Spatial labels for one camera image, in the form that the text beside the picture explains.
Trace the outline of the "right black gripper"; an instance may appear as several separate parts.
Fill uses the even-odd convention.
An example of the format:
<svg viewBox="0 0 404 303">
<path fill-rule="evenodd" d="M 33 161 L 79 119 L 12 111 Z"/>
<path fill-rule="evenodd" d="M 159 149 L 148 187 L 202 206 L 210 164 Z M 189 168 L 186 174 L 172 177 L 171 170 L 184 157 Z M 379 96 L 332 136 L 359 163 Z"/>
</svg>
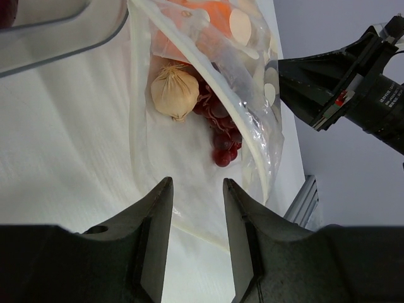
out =
<svg viewBox="0 0 404 303">
<path fill-rule="evenodd" d="M 403 16 L 370 26 L 339 50 L 278 62 L 280 98 L 316 131 L 346 117 L 403 153 L 403 85 L 383 71 L 403 53 Z"/>
</svg>

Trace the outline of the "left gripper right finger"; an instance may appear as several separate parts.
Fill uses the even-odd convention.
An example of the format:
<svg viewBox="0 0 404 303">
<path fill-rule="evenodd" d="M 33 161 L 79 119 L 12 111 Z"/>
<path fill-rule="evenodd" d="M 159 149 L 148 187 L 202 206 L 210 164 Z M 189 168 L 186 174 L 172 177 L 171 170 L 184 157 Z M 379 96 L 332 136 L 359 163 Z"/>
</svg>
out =
<svg viewBox="0 0 404 303">
<path fill-rule="evenodd" d="M 225 179 L 235 302 L 402 302 L 403 228 L 312 232 Z"/>
</svg>

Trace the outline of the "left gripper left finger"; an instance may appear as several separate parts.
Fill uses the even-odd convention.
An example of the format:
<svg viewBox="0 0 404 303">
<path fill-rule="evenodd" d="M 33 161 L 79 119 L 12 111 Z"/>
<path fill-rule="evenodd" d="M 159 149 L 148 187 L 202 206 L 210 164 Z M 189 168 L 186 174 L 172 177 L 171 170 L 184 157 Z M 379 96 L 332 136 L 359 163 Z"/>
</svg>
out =
<svg viewBox="0 0 404 303">
<path fill-rule="evenodd" d="M 1 301 L 160 302 L 173 197 L 173 180 L 166 177 L 84 233 L 2 225 Z"/>
</svg>

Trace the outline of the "clear zip top bag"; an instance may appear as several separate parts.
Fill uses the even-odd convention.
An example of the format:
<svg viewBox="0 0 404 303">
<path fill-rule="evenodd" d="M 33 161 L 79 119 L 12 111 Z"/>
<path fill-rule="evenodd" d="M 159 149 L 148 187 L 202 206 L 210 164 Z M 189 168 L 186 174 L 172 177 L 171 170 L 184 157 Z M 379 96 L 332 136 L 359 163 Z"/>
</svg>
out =
<svg viewBox="0 0 404 303">
<path fill-rule="evenodd" d="M 260 203 L 282 157 L 276 40 L 257 1 L 129 1 L 139 192 L 174 180 L 174 225 L 227 247 L 222 181 Z"/>
</svg>

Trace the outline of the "fake orange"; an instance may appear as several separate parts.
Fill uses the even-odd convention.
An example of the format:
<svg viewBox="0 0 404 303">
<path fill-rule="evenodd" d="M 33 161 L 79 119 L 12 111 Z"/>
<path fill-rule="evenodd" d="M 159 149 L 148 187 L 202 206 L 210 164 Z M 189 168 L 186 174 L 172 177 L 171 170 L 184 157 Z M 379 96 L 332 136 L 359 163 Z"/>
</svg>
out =
<svg viewBox="0 0 404 303">
<path fill-rule="evenodd" d="M 173 5 L 162 9 L 162 13 L 172 19 L 177 29 L 187 35 L 192 41 L 197 41 L 204 22 L 215 27 L 225 37 L 230 38 L 230 15 L 232 5 L 228 1 L 172 1 L 180 6 L 175 11 Z M 155 56 L 189 65 L 190 62 L 174 43 L 161 30 L 155 32 L 152 38 L 151 51 Z"/>
</svg>

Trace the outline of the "fake garlic bulb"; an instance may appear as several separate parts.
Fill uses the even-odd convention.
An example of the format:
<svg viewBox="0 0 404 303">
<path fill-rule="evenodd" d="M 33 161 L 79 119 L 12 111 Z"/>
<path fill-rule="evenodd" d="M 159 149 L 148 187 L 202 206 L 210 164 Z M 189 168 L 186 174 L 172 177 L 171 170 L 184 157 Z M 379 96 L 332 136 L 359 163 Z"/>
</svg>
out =
<svg viewBox="0 0 404 303">
<path fill-rule="evenodd" d="M 199 97 L 199 83 L 184 67 L 183 64 L 163 67 L 150 87 L 155 109 L 177 122 L 186 120 Z"/>
</svg>

